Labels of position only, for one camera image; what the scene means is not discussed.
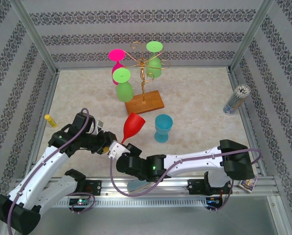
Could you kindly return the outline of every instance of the table surface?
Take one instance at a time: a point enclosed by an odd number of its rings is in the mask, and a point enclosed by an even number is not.
[[[134,93],[141,93],[139,69],[130,69]],[[141,114],[146,120],[142,130],[125,143],[131,142],[143,152],[145,158],[154,154],[185,154],[199,152],[230,139],[249,146],[239,113],[227,116],[223,106],[232,94],[225,67],[221,68],[169,68],[153,82],[146,83],[145,92],[159,90],[165,108]],[[123,138],[123,125],[127,118],[125,104],[116,96],[111,69],[64,70],[60,72],[50,115],[58,124],[47,123],[38,159],[42,156],[52,134],[72,123],[76,113],[88,108],[96,120],[104,123],[103,130]],[[173,127],[166,143],[154,139],[155,118],[168,114]],[[109,177],[110,159],[106,154],[76,152],[54,175],[61,177],[69,169],[76,169],[87,177]],[[183,175],[199,176],[203,172]],[[114,168],[114,176],[126,176]]]

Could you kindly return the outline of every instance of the cylindrical container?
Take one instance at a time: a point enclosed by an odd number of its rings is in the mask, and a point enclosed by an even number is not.
[[[45,119],[47,120],[47,122],[50,123],[51,126],[53,127],[58,126],[49,114],[45,115]]]
[[[236,87],[233,94],[230,96],[226,105],[223,108],[223,112],[226,115],[233,115],[236,113],[239,106],[245,101],[248,95],[250,95],[251,89],[249,86],[242,84]]]

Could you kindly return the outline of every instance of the patterned wallpaper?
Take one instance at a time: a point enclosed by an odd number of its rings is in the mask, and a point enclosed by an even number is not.
[[[23,176],[52,75],[16,12],[0,0],[0,193]]]
[[[292,225],[292,0],[274,2],[235,75],[251,87],[247,112]]]
[[[110,50],[136,54],[131,42],[152,40],[174,66],[229,65],[261,1],[23,2],[57,67],[84,68],[113,66]]]

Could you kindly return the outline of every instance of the wooden base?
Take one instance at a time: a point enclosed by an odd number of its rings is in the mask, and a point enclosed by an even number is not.
[[[135,95],[133,99],[125,103],[128,115],[130,113],[142,114],[157,109],[163,109],[164,104],[159,91],[145,93],[146,103],[142,103],[142,94]]]

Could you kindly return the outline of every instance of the gold wire holder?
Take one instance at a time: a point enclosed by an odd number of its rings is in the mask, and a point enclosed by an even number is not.
[[[140,68],[140,78],[141,78],[141,80],[142,80],[142,81],[141,81],[142,104],[146,104],[146,98],[145,98],[145,83],[146,83],[146,82],[152,82],[152,81],[154,80],[155,76],[154,76],[152,73],[148,73],[148,74],[146,74],[147,78],[148,78],[149,76],[151,76],[152,79],[150,79],[150,80],[146,80],[146,79],[145,79],[144,68],[145,68],[145,67],[149,67],[149,68],[152,68],[152,69],[166,70],[166,69],[168,69],[168,68],[171,66],[171,63],[170,63],[168,60],[161,60],[161,64],[162,64],[163,66],[166,66],[166,65],[165,65],[164,63],[162,63],[162,61],[166,61],[166,62],[168,63],[168,66],[165,67],[165,68],[154,68],[154,67],[150,67],[150,66],[148,66],[149,61],[151,61],[151,60],[153,60],[154,58],[160,56],[160,55],[163,53],[164,49],[162,48],[162,50],[160,51],[160,53],[158,53],[155,57],[153,57],[153,58],[147,60],[147,59],[144,57],[144,44],[143,44],[142,42],[133,42],[133,43],[131,43],[131,48],[132,48],[132,49],[135,49],[135,48],[137,47],[137,45],[140,45],[140,46],[141,46],[141,57],[140,57],[139,59],[135,59],[135,58],[133,58],[128,52],[125,51],[125,53],[126,53],[129,57],[131,57],[134,61],[136,61],[137,64],[136,64],[136,65],[132,65],[132,66],[124,66],[123,68],[130,68],[130,67],[138,67],[138,68]]]

